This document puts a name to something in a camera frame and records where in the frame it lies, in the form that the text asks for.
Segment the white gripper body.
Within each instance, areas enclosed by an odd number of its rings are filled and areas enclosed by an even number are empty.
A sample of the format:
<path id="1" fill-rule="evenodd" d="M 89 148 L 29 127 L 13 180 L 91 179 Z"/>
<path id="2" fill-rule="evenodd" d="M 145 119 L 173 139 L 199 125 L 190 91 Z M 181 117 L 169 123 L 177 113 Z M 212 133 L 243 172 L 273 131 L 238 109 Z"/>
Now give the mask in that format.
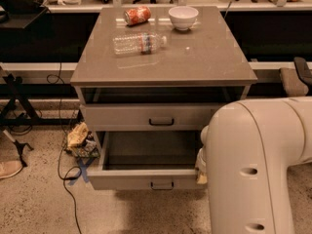
<path id="1" fill-rule="evenodd" d="M 198 151 L 195 168 L 203 174 L 207 171 L 207 152 L 204 147 Z"/>

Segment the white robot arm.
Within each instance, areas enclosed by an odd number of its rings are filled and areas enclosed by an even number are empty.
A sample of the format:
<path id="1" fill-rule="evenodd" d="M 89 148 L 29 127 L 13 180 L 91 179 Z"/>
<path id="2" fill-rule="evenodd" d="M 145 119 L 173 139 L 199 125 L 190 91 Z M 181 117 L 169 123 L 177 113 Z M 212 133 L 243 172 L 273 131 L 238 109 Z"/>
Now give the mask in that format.
<path id="1" fill-rule="evenodd" d="M 287 170 L 312 160 L 312 98 L 229 103 L 202 142 L 212 234 L 294 234 Z"/>

